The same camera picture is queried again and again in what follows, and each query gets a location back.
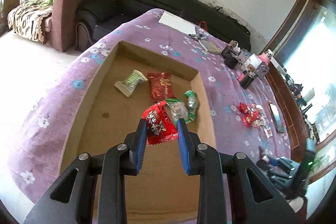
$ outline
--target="wooden cabinet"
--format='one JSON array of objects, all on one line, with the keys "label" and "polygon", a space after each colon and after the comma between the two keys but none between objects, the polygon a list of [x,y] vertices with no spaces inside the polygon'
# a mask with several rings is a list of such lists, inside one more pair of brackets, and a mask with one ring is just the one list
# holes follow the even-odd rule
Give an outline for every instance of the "wooden cabinet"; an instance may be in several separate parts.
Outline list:
[{"label": "wooden cabinet", "polygon": [[266,78],[273,89],[285,119],[291,145],[291,157],[293,160],[300,162],[305,153],[306,139],[309,138],[307,124],[286,82],[272,63],[269,64],[269,72]]}]

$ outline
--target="smartphone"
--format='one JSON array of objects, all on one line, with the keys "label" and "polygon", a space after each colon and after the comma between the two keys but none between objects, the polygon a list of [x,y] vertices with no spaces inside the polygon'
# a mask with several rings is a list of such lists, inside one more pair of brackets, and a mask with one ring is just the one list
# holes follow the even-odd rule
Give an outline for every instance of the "smartphone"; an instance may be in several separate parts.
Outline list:
[{"label": "smartphone", "polygon": [[281,124],[280,115],[279,115],[277,106],[273,104],[269,104],[269,109],[270,109],[270,112],[273,118],[275,129],[277,130],[278,133],[284,133],[284,128]]}]

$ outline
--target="stain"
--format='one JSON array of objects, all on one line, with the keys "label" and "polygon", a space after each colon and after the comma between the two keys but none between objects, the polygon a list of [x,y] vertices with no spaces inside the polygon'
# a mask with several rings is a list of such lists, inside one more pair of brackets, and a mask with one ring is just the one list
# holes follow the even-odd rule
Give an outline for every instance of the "stain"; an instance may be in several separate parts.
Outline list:
[{"label": "stain", "polygon": [[107,113],[107,112],[104,112],[102,115],[101,115],[103,118],[107,119],[110,117],[110,114]]}]

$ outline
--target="candy wrapper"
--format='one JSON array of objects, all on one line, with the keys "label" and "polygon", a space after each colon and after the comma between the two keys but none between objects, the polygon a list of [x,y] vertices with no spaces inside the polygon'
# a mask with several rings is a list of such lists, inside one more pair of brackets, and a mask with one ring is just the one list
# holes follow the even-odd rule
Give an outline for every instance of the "candy wrapper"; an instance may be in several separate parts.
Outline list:
[{"label": "candy wrapper", "polygon": [[181,99],[166,98],[167,105],[170,107],[173,123],[176,124],[179,119],[191,122],[189,120],[188,110]]},{"label": "candy wrapper", "polygon": [[178,137],[176,128],[163,108],[165,104],[166,101],[154,104],[142,114],[142,118],[146,119],[148,124],[148,145],[169,142]]},{"label": "candy wrapper", "polygon": [[124,81],[115,82],[115,87],[125,96],[130,97],[138,83],[147,81],[147,78],[138,70],[134,70]]},{"label": "candy wrapper", "polygon": [[260,119],[258,112],[252,111],[249,115],[246,117],[243,117],[243,124],[248,127],[252,122]]},{"label": "candy wrapper", "polygon": [[196,92],[193,90],[186,91],[184,95],[188,97],[189,119],[193,121],[196,119],[196,110],[200,102]]},{"label": "candy wrapper", "polygon": [[239,104],[239,111],[243,113],[246,117],[248,117],[252,112],[251,108],[243,103]]},{"label": "candy wrapper", "polygon": [[171,88],[171,75],[169,73],[148,73],[147,77],[151,84],[151,97],[156,102],[166,98],[175,98]]}]

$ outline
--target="blue gripper pad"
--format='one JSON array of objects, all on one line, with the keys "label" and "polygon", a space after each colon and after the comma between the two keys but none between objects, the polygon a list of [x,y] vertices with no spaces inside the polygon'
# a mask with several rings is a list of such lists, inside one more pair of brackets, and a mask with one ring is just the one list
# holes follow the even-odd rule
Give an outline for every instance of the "blue gripper pad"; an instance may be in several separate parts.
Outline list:
[{"label": "blue gripper pad", "polygon": [[185,136],[183,132],[183,126],[181,126],[180,120],[177,121],[177,131],[178,131],[178,146],[180,149],[180,155],[182,160],[182,167],[185,173],[190,174],[190,162],[189,162],[189,152],[185,141]]}]

